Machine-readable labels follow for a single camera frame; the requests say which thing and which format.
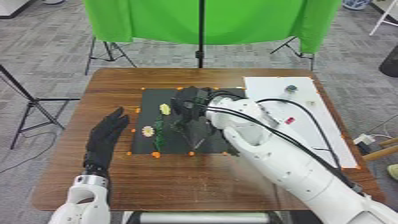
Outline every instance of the green screen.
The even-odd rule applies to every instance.
[[[206,44],[301,38],[302,53],[318,51],[340,0],[206,0]],[[96,38],[133,37],[197,44],[199,0],[84,0]]]

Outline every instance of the white paper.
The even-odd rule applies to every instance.
[[[290,85],[297,86],[297,91],[288,94],[285,89]],[[341,132],[334,123],[332,115],[327,106],[316,93],[313,79],[309,77],[245,77],[245,94],[253,100],[267,98],[285,98],[295,101],[309,110],[318,120],[327,139],[332,145],[334,152],[340,157],[343,168],[356,168],[357,162],[352,156],[350,148],[341,138]],[[320,136],[320,132],[311,121],[311,118],[301,108],[281,102],[265,102],[263,106],[277,118],[286,120],[295,118],[292,128],[302,135],[313,148],[327,149],[327,145]],[[331,153],[327,151],[313,150],[316,155],[325,159],[329,164],[336,166]]]

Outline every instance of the flower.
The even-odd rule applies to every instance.
[[[171,107],[165,103],[160,105],[160,111],[164,115],[171,115]]]
[[[144,135],[146,137],[153,137],[153,134],[155,134],[153,127],[151,127],[151,126],[146,126],[146,127],[142,128],[142,135]]]
[[[158,159],[160,158],[160,152],[153,152],[153,157]]]

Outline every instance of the yellow flower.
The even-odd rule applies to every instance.
[[[151,127],[151,126],[146,126],[146,127],[142,128],[142,135],[144,135],[146,137],[153,137],[153,134],[155,134],[153,127]]]
[[[164,114],[164,115],[171,115],[171,107],[169,107],[167,104],[162,104],[162,105],[160,105],[160,111],[162,111],[162,114]]]

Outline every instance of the robotic hand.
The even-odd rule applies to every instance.
[[[75,178],[66,204],[54,213],[50,224],[109,224],[109,165],[121,132],[128,126],[123,108],[103,118],[91,131],[84,159],[86,171]]]

